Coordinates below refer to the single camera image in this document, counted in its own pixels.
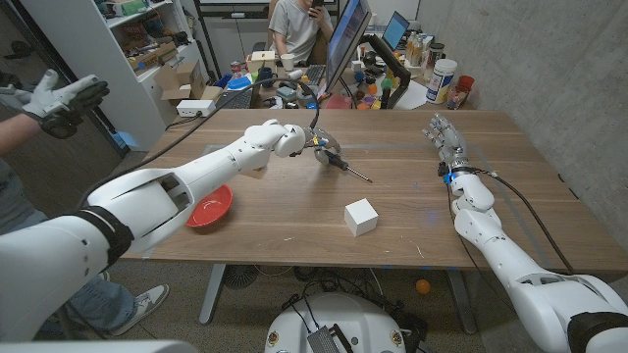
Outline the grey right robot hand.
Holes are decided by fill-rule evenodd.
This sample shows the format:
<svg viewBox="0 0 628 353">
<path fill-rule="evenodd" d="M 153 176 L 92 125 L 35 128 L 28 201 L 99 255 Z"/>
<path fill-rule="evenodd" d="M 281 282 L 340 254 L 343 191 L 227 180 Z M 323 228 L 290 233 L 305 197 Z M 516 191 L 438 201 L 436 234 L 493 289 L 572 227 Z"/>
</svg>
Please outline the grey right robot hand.
<svg viewBox="0 0 628 353">
<path fill-rule="evenodd" d="M 436 113 L 430 128 L 422 133 L 436 146 L 442 162 L 450 169 L 470 167 L 465 139 L 444 115 Z"/>
</svg>

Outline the white black gloved person hand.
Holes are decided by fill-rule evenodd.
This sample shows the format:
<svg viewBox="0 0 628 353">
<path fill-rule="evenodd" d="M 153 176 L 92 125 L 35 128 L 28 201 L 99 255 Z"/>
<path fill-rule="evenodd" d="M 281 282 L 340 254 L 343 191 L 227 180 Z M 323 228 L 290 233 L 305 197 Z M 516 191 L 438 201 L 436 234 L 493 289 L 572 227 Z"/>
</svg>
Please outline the white black gloved person hand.
<svg viewBox="0 0 628 353">
<path fill-rule="evenodd" d="M 15 75 L 1 74 L 1 102 L 39 123 L 49 135 L 66 139 L 77 132 L 82 115 L 97 107 L 110 92 L 108 82 L 95 75 L 56 88 L 59 75 L 47 70 L 32 91 L 24 90 Z"/>
</svg>

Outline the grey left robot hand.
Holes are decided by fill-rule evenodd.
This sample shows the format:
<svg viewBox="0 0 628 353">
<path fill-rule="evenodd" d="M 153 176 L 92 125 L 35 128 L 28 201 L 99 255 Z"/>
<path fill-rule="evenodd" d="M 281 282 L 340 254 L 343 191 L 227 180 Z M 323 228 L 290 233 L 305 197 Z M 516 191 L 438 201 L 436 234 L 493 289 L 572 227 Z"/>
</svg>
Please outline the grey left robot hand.
<svg viewBox="0 0 628 353">
<path fill-rule="evenodd" d="M 305 148 L 313 148 L 315 158 L 322 164 L 326 165 L 329 163 L 329 157 L 326 154 L 326 151 L 334 149 L 336 154 L 340 154 L 341 148 L 340 144 L 336 141 L 336 139 L 320 129 L 319 127 L 306 127 L 304 129 L 305 133 Z"/>
</svg>

